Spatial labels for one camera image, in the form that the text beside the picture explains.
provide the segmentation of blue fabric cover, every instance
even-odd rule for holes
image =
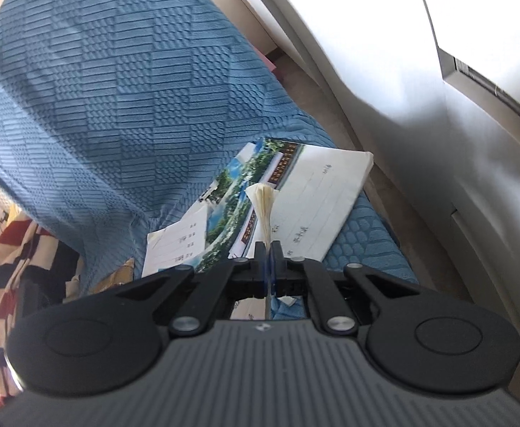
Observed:
[[[0,185],[84,256],[83,290],[139,276],[147,233],[261,136],[333,146],[210,0],[3,3]]]

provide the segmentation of brown floor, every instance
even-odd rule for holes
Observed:
[[[318,85],[288,56],[274,64],[283,85],[296,104],[312,115],[341,149],[361,149],[353,130],[332,110]],[[400,242],[400,249],[423,286],[472,301],[460,275],[444,248],[420,215],[375,165],[365,183],[365,192],[375,210],[388,221]]]

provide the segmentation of striped cloth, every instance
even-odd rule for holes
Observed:
[[[39,285],[49,303],[66,296],[66,282],[82,270],[78,253],[20,213],[0,235],[0,406],[19,389],[5,362],[5,342],[17,319],[17,290],[23,279]]]

